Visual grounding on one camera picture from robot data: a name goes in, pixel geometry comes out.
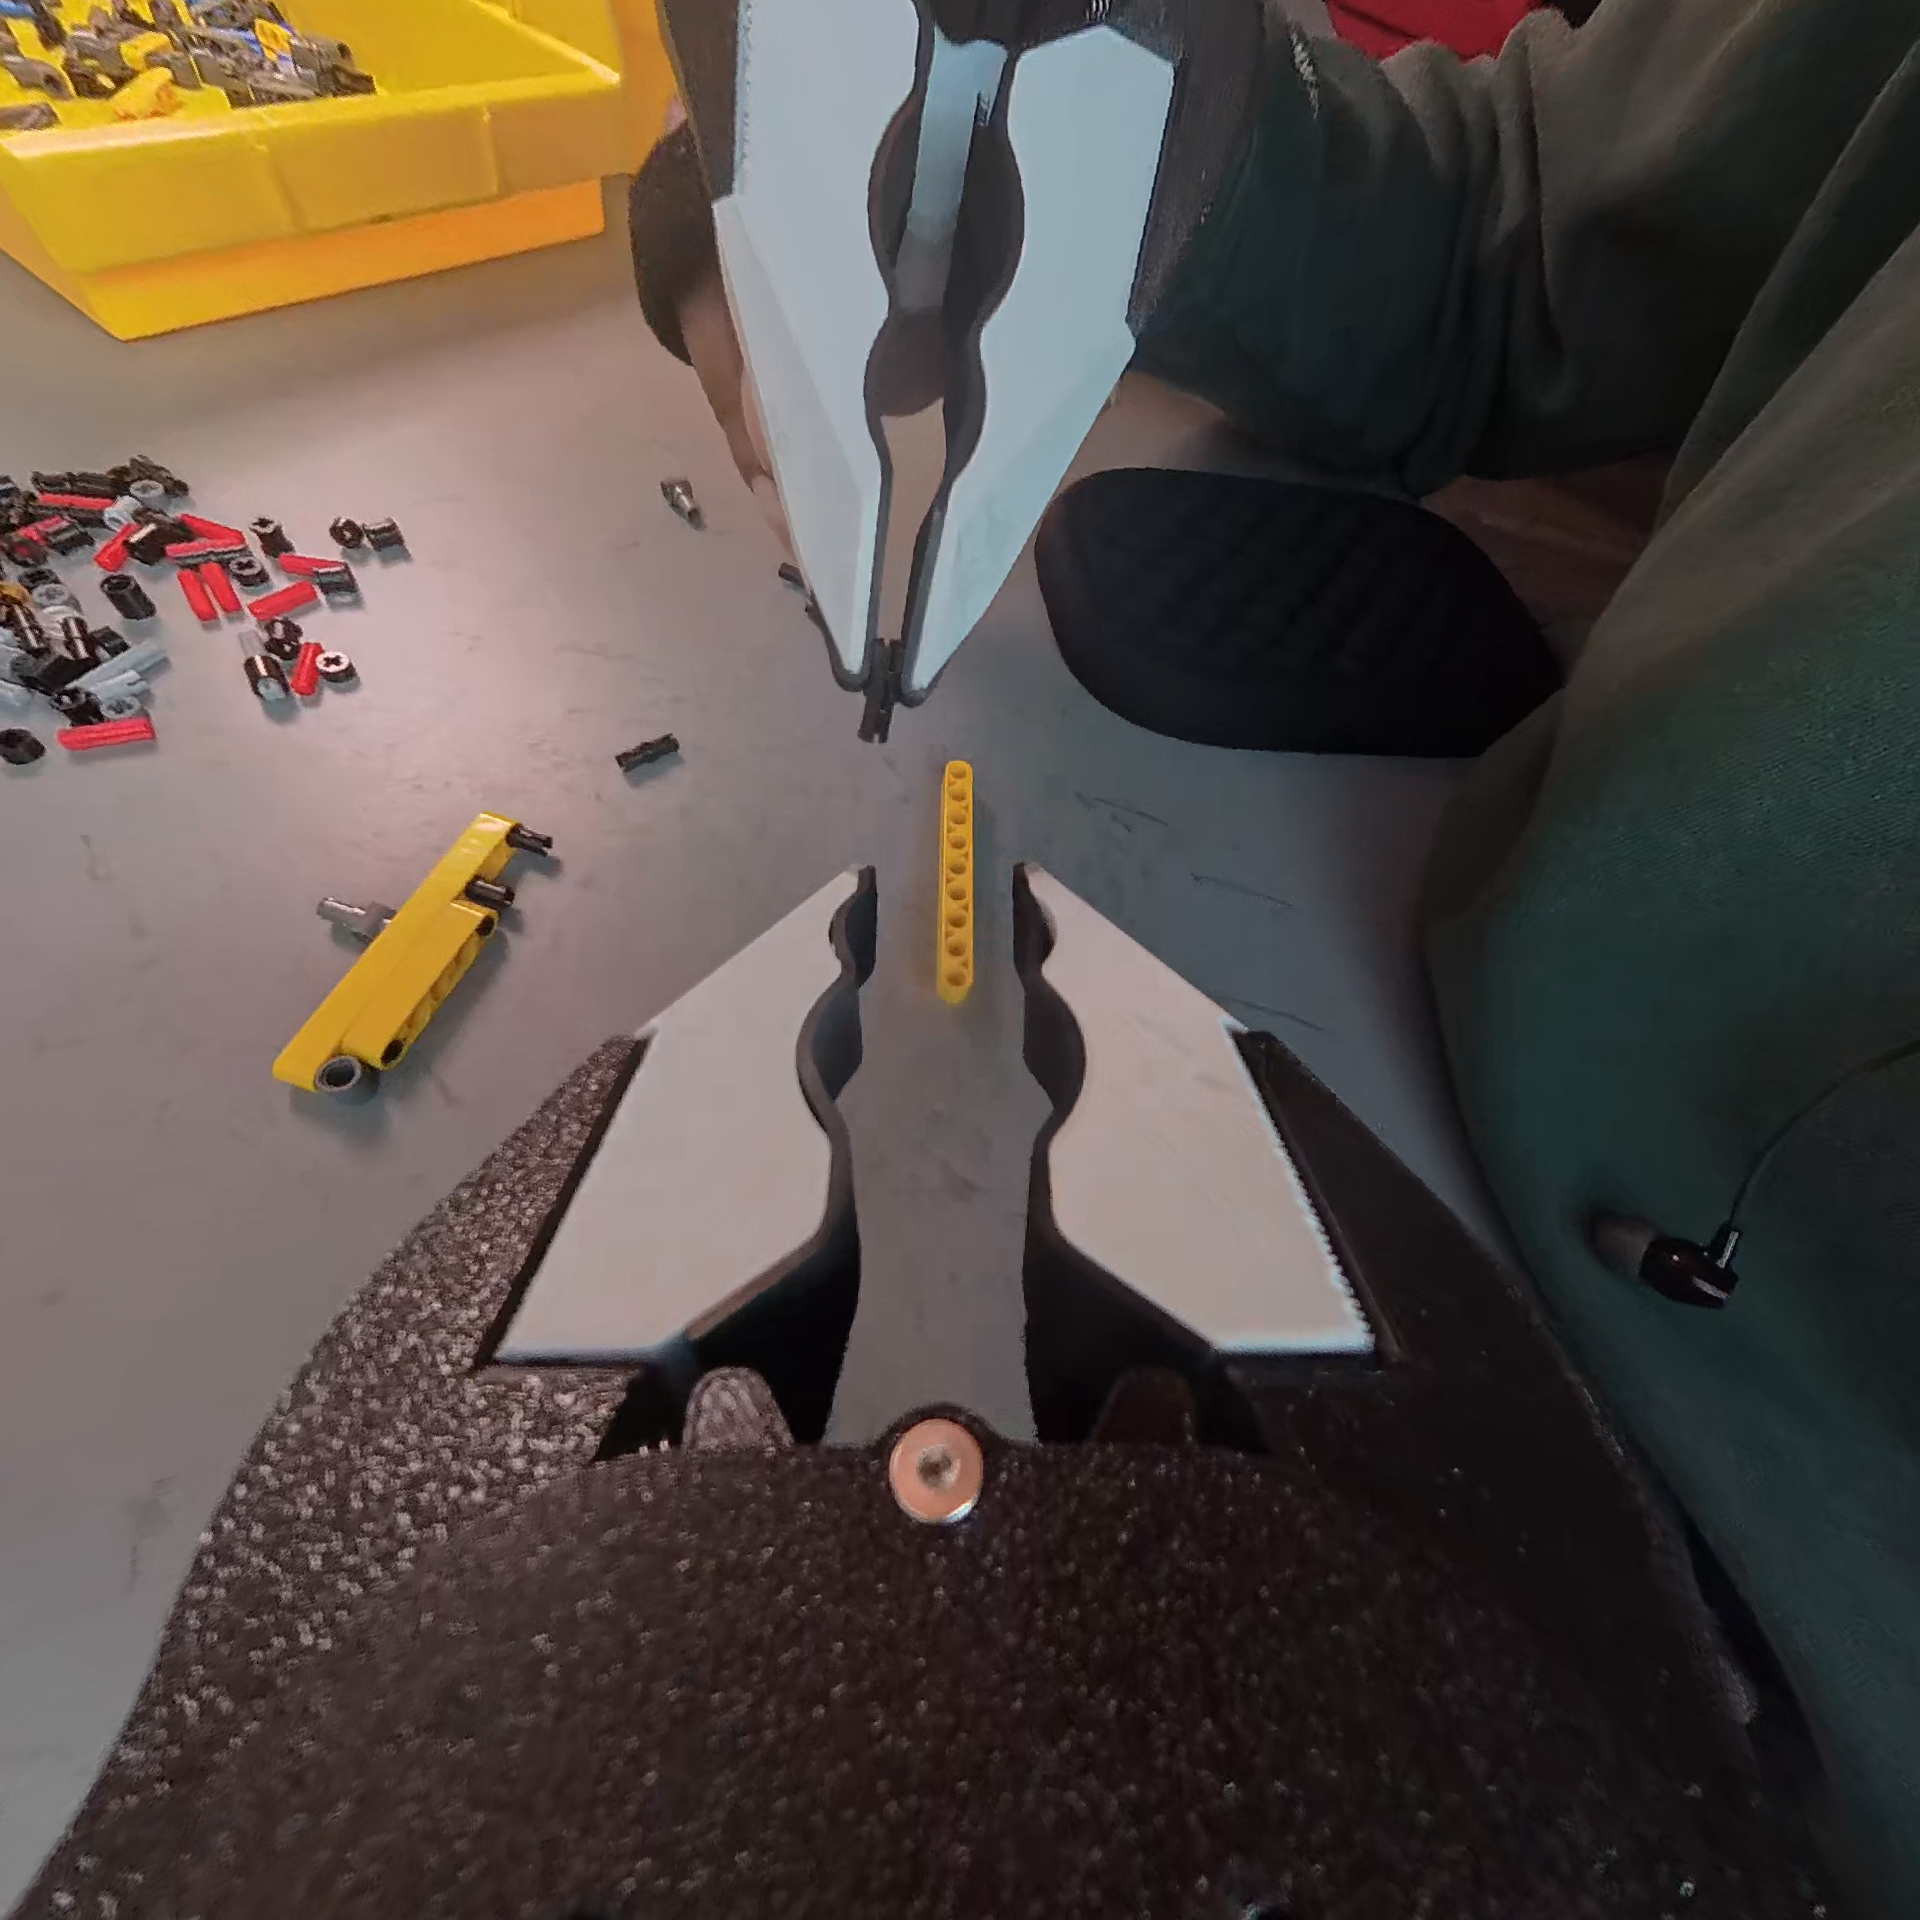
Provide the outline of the yellow plastic bin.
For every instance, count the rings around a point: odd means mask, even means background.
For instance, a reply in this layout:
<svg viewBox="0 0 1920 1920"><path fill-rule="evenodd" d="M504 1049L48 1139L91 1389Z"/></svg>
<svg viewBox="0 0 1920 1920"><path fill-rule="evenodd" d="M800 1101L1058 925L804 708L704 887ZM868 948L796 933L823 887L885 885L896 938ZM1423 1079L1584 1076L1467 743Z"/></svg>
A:
<svg viewBox="0 0 1920 1920"><path fill-rule="evenodd" d="M671 128L679 85L659 26L656 2L551 5L551 29L622 81L628 169Z"/></svg>
<svg viewBox="0 0 1920 1920"><path fill-rule="evenodd" d="M54 99L4 72L4 258L144 340L603 231L634 163L612 5L276 5L365 91L160 75Z"/></svg>

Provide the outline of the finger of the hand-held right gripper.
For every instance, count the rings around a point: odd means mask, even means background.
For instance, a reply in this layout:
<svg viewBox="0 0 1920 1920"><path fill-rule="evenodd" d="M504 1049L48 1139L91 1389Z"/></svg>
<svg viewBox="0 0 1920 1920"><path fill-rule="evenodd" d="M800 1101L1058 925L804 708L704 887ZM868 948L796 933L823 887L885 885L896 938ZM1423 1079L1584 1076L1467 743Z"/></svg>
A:
<svg viewBox="0 0 1920 1920"><path fill-rule="evenodd" d="M874 163L918 75L904 2L747 2L734 32L731 183L715 237L794 561L835 676L868 675L880 456L866 377L888 295Z"/></svg>
<svg viewBox="0 0 1920 1920"><path fill-rule="evenodd" d="M1172 64L1136 43L1014 57L976 139L951 258L947 469L922 528L903 690L984 615L1133 355Z"/></svg>

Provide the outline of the black quilted cushion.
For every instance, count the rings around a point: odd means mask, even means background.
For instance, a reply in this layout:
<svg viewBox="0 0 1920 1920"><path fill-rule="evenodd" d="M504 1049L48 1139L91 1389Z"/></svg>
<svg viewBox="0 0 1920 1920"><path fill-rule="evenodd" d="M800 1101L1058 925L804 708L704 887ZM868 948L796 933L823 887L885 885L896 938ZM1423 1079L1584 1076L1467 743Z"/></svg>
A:
<svg viewBox="0 0 1920 1920"><path fill-rule="evenodd" d="M1392 497L1098 471L1046 506L1034 551L1062 664L1156 737L1467 759L1564 687L1500 568Z"/></svg>

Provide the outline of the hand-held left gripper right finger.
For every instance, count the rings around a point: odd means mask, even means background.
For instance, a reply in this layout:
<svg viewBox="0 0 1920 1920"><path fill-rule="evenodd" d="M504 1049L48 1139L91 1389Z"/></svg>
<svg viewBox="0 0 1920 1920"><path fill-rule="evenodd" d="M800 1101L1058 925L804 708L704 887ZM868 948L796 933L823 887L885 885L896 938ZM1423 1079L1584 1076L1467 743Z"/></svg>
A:
<svg viewBox="0 0 1920 1920"><path fill-rule="evenodd" d="M1043 867L1014 872L1013 909L1046 1099L1021 1276L1038 1439L1087 1440L1136 1373L1242 1439L1234 1372L1371 1372L1363 1292L1258 1083L1261 1036Z"/></svg>

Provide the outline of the long yellow lego beam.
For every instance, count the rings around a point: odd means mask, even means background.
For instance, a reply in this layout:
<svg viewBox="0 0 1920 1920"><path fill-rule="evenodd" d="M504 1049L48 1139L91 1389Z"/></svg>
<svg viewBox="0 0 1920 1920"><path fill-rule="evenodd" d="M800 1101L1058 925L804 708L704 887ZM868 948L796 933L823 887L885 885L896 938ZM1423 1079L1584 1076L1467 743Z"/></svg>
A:
<svg viewBox="0 0 1920 1920"><path fill-rule="evenodd" d="M504 833L515 826L520 823L494 812L480 812L467 826L467 829L459 835L453 848L439 858L434 868L396 908L396 914L405 905L424 905L428 900L446 900L459 896L464 885L476 875L508 883L508 868L517 852L504 845ZM360 945L358 956L352 960L352 964L347 968L343 979L332 987L332 992L323 1000L319 1009L309 1019L303 1019L294 1036L280 1048L271 1065L271 1076L284 1085L298 1089L301 1092L315 1092L315 1075L324 1065L324 1060L336 1055L347 1055L346 1017L352 1009L352 970L364 956L368 956L368 948L371 945Z"/></svg>
<svg viewBox="0 0 1920 1920"><path fill-rule="evenodd" d="M976 980L976 826L974 769L949 759L940 788L940 925L934 989L944 1004L963 1004Z"/></svg>

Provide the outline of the short yellow lego beam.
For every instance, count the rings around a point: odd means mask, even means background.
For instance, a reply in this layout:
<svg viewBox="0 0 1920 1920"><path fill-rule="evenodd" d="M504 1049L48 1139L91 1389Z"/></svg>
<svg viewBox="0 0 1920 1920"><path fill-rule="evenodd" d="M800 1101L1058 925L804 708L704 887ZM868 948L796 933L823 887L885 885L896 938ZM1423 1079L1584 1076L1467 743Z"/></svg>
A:
<svg viewBox="0 0 1920 1920"><path fill-rule="evenodd" d="M408 903L352 970L343 1048L371 1067L391 1067L492 943L499 909L453 896Z"/></svg>

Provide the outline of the pile of small lego pieces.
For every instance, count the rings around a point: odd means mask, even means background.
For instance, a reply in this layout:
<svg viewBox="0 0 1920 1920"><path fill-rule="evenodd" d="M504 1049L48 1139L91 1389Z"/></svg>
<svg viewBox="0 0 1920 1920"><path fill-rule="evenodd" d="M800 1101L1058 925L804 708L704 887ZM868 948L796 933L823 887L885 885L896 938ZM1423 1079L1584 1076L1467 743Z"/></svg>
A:
<svg viewBox="0 0 1920 1920"><path fill-rule="evenodd" d="M155 746L155 688L172 632L236 642L238 675L269 717L303 714L358 666L319 633L358 611L375 568L412 559L396 516L336 516L298 543L276 516L218 520L172 467L135 456L104 469L2 480L2 754L24 771Z"/></svg>

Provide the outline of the person's right forearm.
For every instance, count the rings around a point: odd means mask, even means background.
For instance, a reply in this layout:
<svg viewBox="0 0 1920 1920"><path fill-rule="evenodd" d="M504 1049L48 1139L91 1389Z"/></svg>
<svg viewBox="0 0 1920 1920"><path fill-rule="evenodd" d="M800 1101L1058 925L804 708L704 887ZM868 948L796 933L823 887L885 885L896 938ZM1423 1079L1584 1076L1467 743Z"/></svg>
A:
<svg viewBox="0 0 1920 1920"><path fill-rule="evenodd" d="M1279 29L1136 365L1422 497L1678 450L1910 5L1597 5L1500 55Z"/></svg>

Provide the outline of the heap of grey lego parts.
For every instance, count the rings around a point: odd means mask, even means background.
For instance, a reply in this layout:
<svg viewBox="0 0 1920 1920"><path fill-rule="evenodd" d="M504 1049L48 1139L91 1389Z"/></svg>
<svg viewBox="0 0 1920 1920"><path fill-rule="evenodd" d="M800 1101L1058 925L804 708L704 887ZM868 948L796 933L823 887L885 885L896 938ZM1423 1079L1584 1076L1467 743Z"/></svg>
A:
<svg viewBox="0 0 1920 1920"><path fill-rule="evenodd" d="M4 2L2 131L111 128L378 93L275 2Z"/></svg>

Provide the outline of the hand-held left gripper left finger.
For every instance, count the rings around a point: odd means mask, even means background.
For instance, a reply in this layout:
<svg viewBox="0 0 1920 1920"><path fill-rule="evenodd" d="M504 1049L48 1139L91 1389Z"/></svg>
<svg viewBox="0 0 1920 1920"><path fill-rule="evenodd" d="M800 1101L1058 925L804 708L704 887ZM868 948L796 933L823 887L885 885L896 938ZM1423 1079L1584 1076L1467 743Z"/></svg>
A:
<svg viewBox="0 0 1920 1920"><path fill-rule="evenodd" d="M492 1325L495 1370L624 1376L606 1440L679 1439L752 1370L819 1445L856 1313L842 1096L861 1065L878 885L848 868L636 1039Z"/></svg>

